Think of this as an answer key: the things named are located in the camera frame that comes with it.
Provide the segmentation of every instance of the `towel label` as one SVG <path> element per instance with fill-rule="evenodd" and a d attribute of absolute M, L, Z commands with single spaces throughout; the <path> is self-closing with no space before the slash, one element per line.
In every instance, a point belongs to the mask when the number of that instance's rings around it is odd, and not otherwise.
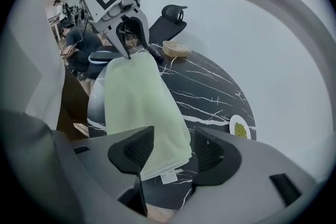
<path fill-rule="evenodd" d="M 161 180 L 162 180 L 163 185 L 177 181 L 177 176 L 176 176 L 175 170 L 171 170 L 171 171 L 169 171 L 167 173 L 164 173 L 160 176 L 161 176 Z"/>

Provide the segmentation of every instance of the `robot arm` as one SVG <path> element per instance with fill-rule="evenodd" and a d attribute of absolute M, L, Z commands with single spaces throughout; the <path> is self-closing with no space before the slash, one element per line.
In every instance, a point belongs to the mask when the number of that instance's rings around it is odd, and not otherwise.
<path fill-rule="evenodd" d="M 134 0 L 79 0 L 89 21 L 103 32 L 126 59 L 131 59 L 121 31 L 124 25 L 148 48 L 149 27 L 145 14 Z"/>

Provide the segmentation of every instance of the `chair headrest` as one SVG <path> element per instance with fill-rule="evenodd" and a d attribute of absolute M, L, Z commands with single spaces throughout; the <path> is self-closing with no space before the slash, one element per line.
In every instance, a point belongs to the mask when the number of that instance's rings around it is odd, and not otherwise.
<path fill-rule="evenodd" d="M 162 9 L 162 16 L 172 23 L 177 24 L 183 21 L 184 12 L 183 10 L 188 7 L 177 6 L 177 5 L 167 5 Z"/>

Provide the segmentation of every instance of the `black office chair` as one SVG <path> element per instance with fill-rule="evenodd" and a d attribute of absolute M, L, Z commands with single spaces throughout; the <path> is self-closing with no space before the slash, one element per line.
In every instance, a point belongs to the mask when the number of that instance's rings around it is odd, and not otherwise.
<path fill-rule="evenodd" d="M 162 9 L 162 16 L 149 29 L 149 43 L 161 44 L 177 36 L 186 26 L 183 21 L 186 6 L 167 5 Z"/>

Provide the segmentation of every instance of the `desk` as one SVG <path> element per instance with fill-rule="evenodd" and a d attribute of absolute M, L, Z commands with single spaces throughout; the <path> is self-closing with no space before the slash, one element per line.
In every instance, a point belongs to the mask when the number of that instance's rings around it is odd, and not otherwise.
<path fill-rule="evenodd" d="M 142 47 L 130 50 L 132 54 Z M 250 127 L 251 139 L 256 140 L 256 128 L 251 108 L 233 78 L 206 57 L 192 52 L 187 58 L 170 58 L 158 65 L 161 77 L 176 101 L 191 135 L 194 127 L 208 127 L 229 133 L 229 119 L 240 115 Z M 104 81 L 106 67 L 93 85 L 89 106 L 90 137 L 106 135 L 104 113 Z M 197 171 L 195 154 L 189 162 L 177 168 L 178 181 L 163 185 L 160 176 L 143 181 L 145 202 L 161 208 L 178 210 L 191 196 L 191 182 Z"/>
<path fill-rule="evenodd" d="M 59 24 L 59 21 L 54 22 L 54 23 L 50 24 L 50 27 L 53 27 L 53 26 L 55 27 L 56 35 L 57 35 L 58 41 L 61 41 L 61 37 L 59 36 L 58 27 L 57 27 L 58 24 Z"/>

